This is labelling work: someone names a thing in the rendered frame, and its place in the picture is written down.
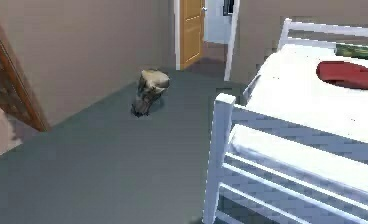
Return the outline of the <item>beige and grey bin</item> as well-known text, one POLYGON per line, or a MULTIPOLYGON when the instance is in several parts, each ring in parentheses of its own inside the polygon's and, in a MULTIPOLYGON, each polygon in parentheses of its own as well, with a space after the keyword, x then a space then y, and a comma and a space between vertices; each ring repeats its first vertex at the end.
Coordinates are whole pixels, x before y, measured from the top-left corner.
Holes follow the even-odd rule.
POLYGON ((169 86, 170 78, 166 73, 154 69, 143 70, 131 112, 137 117, 148 115, 152 104, 161 97, 169 86))

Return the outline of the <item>yellow wooden room door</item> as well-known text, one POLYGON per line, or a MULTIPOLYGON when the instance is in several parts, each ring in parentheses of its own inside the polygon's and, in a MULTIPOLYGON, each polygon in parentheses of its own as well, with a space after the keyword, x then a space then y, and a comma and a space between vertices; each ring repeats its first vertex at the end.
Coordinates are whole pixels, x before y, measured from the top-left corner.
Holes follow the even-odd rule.
POLYGON ((180 0, 180 69, 202 56, 205 0, 180 0))

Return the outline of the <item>white bed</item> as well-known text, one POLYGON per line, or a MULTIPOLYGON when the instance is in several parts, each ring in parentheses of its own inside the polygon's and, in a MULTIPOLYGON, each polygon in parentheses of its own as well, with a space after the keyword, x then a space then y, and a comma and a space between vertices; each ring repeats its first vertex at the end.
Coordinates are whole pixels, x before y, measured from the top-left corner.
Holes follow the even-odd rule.
POLYGON ((290 31, 368 37, 368 28, 285 19, 276 52, 243 95, 214 101, 203 224, 368 224, 368 90, 321 81, 337 44, 290 31))

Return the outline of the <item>dark window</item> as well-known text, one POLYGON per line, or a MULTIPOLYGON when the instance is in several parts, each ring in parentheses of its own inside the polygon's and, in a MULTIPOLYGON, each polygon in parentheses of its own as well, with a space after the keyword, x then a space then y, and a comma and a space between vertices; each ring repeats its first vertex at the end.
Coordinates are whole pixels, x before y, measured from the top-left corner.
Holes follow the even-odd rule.
POLYGON ((224 0, 223 15, 229 16, 233 14, 234 0, 224 0))

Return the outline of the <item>red pillow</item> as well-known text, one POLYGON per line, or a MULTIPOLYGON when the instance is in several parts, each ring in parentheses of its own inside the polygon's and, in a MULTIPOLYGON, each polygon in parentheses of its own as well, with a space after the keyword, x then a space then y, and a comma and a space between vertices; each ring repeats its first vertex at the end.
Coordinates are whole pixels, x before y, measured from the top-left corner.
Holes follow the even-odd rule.
POLYGON ((368 68, 344 61, 322 61, 316 67, 317 77, 328 84, 368 90, 368 68))

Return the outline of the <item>green pillow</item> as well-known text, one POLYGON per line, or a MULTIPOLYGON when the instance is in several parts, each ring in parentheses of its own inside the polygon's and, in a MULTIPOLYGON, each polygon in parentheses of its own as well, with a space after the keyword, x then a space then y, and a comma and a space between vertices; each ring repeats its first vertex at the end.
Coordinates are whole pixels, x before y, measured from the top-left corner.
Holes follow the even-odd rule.
POLYGON ((368 47, 337 44, 335 55, 368 60, 368 47))

